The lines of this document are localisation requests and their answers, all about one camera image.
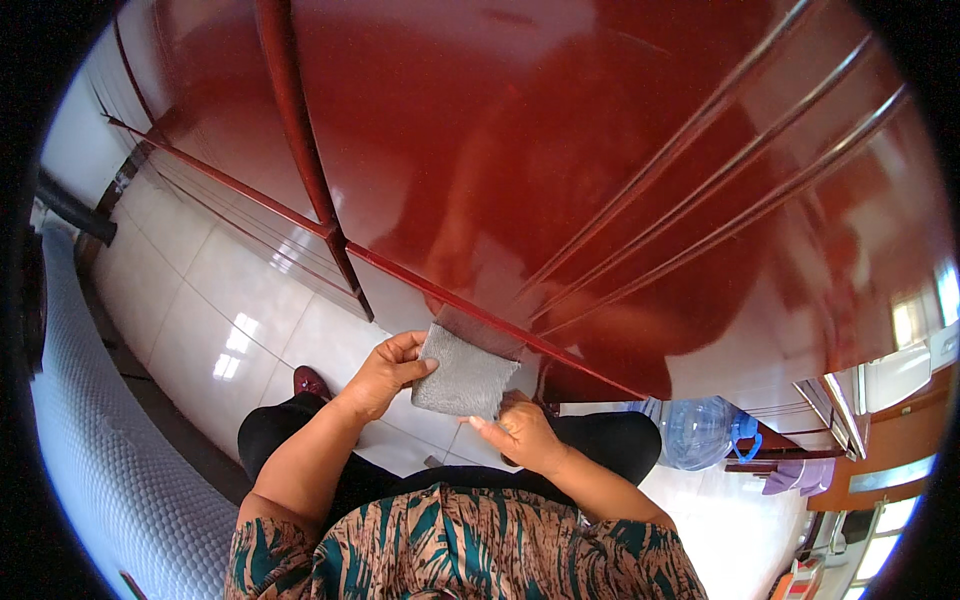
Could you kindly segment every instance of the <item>woman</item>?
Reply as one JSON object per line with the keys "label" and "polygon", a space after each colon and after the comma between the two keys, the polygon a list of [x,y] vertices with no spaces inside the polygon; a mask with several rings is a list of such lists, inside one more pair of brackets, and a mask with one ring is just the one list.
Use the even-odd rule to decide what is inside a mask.
{"label": "woman", "polygon": [[516,474],[444,467],[399,479],[352,454],[400,388],[437,368],[419,360],[425,339],[380,344],[329,400],[301,367],[294,398],[247,417],[238,443],[255,483],[226,598],[706,596],[673,521],[636,488],[660,452],[642,415],[551,423],[508,394],[500,426],[468,422],[523,467]]}

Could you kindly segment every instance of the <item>red shoe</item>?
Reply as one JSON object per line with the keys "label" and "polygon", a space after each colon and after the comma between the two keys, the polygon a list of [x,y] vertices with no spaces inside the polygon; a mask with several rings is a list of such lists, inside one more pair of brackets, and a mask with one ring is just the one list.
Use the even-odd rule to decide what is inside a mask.
{"label": "red shoe", "polygon": [[330,388],[326,387],[324,379],[320,377],[319,373],[306,365],[300,365],[294,370],[294,396],[300,392],[309,392],[324,400],[332,398]]}

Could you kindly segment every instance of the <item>teal and brown blouse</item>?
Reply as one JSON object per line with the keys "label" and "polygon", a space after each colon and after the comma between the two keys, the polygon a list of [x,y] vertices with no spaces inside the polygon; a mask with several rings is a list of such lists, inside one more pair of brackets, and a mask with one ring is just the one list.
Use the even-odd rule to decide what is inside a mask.
{"label": "teal and brown blouse", "polygon": [[225,598],[705,598],[676,532],[577,524],[516,490],[451,488],[384,498],[320,541],[258,518],[233,534]]}

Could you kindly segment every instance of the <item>gray cleaning cloth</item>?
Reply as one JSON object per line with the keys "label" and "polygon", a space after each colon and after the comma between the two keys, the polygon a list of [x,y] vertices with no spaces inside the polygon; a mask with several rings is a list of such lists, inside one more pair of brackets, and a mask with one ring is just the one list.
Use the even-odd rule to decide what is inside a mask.
{"label": "gray cleaning cloth", "polygon": [[520,364],[464,342],[433,323],[420,359],[436,358],[440,366],[414,382],[410,401],[436,413],[496,419],[507,381]]}

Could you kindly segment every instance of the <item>blue plastic bottle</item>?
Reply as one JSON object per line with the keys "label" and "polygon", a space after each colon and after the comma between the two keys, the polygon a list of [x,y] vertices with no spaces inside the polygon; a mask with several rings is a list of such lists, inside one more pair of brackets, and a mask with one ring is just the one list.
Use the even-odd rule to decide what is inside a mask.
{"label": "blue plastic bottle", "polygon": [[[733,450],[740,463],[746,463],[760,448],[762,439],[756,428],[756,419],[720,396],[664,402],[661,461],[672,468],[701,470],[716,465]],[[756,440],[746,456],[736,448],[736,441],[743,438]]]}

